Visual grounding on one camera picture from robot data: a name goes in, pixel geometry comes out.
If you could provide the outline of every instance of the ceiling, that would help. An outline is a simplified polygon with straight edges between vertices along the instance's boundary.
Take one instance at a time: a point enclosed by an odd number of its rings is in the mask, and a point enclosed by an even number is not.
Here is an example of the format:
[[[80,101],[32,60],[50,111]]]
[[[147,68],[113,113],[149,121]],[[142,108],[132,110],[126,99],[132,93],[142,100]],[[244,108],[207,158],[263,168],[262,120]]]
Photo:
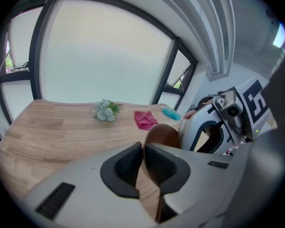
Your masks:
[[[268,78],[282,51],[273,45],[279,21],[267,16],[269,7],[262,0],[232,0],[232,5],[236,23],[234,62]]]

